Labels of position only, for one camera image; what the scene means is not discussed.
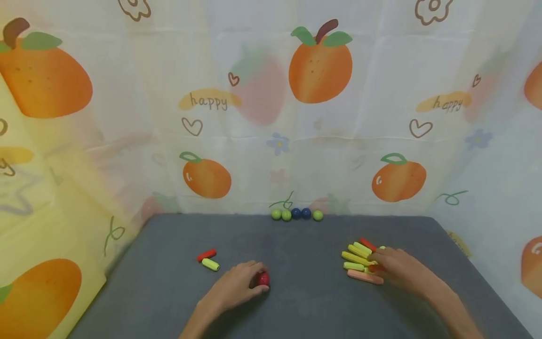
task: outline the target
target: blue flower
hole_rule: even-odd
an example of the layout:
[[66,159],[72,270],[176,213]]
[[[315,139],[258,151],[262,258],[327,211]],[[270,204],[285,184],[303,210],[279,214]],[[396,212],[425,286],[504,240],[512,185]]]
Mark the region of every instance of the blue flower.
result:
[[489,146],[489,141],[493,139],[493,134],[491,132],[483,132],[483,129],[478,129],[474,132],[473,135],[466,137],[465,142],[469,145],[468,150],[475,147],[486,148]]
[[290,152],[290,139],[283,137],[277,132],[273,133],[273,139],[267,140],[267,145],[275,149],[275,155],[280,155],[280,152]]

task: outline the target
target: table surface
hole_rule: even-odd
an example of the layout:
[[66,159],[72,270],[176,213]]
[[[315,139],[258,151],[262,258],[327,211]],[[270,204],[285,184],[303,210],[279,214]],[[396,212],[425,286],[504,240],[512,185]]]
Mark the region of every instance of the table surface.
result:
[[[127,250],[70,339],[176,339],[223,272],[251,259],[269,268],[265,296],[224,314],[206,338],[447,338],[434,312],[385,283],[347,277],[341,251],[364,237],[403,248],[445,280],[486,338],[532,338],[432,218],[154,216]],[[221,266],[196,257],[211,248]]]

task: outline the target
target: forearm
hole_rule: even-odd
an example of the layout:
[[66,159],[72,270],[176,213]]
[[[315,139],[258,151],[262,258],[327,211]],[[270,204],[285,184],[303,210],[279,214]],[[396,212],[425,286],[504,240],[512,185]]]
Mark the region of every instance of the forearm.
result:
[[194,313],[186,323],[178,339],[200,339],[209,325],[220,315],[217,308],[205,303],[204,300],[196,305]]
[[442,318],[453,339],[483,339],[459,296],[447,285],[424,295]]

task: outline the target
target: right hand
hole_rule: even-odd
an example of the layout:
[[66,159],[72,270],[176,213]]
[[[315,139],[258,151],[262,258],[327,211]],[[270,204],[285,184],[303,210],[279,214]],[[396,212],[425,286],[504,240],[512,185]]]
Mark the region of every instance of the right hand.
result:
[[264,271],[267,271],[265,265],[254,260],[232,267],[213,285],[199,305],[207,305],[222,313],[269,291],[265,285],[250,288],[254,276]]
[[369,256],[371,260],[376,260],[383,268],[375,271],[375,275],[419,297],[426,297],[433,291],[450,289],[436,274],[404,250],[378,248]]

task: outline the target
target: heart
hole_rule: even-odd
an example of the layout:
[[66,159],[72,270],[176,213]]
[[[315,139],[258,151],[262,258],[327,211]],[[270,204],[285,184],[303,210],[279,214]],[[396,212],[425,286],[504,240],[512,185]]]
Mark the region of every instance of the heart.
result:
[[[414,133],[414,129],[412,128],[412,125],[413,123],[416,123],[416,130],[419,131],[423,126],[429,126],[427,128],[427,130],[425,132],[423,132],[421,135],[417,135]],[[433,129],[433,123],[423,123],[420,125],[420,123],[418,122],[417,119],[412,119],[410,121],[410,125],[409,125],[409,128],[410,128],[410,133],[416,138],[416,139],[420,139],[421,137],[423,137],[424,135],[426,135],[427,133],[429,133],[432,129]]]
[[[192,134],[193,136],[197,137],[202,132],[203,129],[203,122],[199,119],[194,120],[192,123],[186,118],[181,119],[183,122],[184,128],[188,131],[188,133]],[[191,128],[194,127],[196,123],[199,123],[199,129],[196,133],[192,132]]]
[[240,81],[239,77],[234,75],[232,72],[228,73],[228,80],[230,81],[232,87],[237,86]]
[[482,78],[480,77],[479,74],[477,74],[475,77],[474,77],[474,81],[473,81],[473,88],[478,86],[478,84],[480,83],[480,81],[482,81]]
[[4,119],[0,119],[0,122],[2,123],[2,129],[0,130],[0,137],[3,136],[8,131],[8,122]]

